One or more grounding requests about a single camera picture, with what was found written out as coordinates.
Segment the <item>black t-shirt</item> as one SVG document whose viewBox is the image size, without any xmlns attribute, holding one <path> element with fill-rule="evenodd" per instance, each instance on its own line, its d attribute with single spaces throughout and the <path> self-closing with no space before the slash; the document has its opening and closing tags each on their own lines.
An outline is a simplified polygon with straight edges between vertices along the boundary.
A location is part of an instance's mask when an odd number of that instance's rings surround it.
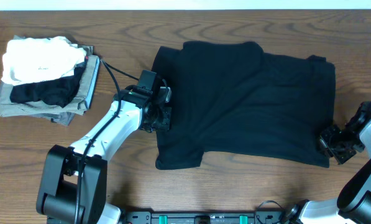
<svg viewBox="0 0 371 224">
<path fill-rule="evenodd" d="M 336 68 L 324 57 L 266 53 L 255 42 L 160 47 L 152 71 L 172 90 L 157 169 L 200 166 L 206 152 L 329 167 L 319 133 L 334 116 Z"/>
</svg>

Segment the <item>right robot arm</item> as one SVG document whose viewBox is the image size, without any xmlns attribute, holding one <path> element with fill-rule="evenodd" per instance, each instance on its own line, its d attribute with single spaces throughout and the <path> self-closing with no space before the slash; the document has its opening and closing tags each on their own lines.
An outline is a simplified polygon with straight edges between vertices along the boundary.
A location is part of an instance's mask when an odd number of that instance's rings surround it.
<svg viewBox="0 0 371 224">
<path fill-rule="evenodd" d="M 357 152 L 366 151 L 369 160 L 343 187 L 338 197 L 304 200 L 294 205 L 283 223 L 371 223 L 371 101 L 360 104 L 356 114 L 340 129 L 326 128 L 319 135 L 320 150 L 344 164 Z"/>
</svg>

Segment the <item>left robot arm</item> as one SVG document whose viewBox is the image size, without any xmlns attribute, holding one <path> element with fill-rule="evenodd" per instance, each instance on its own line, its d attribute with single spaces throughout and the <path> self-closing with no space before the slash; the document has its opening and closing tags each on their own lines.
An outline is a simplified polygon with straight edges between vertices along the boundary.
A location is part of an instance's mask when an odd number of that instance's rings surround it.
<svg viewBox="0 0 371 224">
<path fill-rule="evenodd" d="M 120 222 L 121 209 L 106 200 L 108 162 L 134 131 L 169 129 L 171 95 L 167 86 L 128 86 L 85 136 L 49 150 L 36 204 L 47 223 Z"/>
</svg>

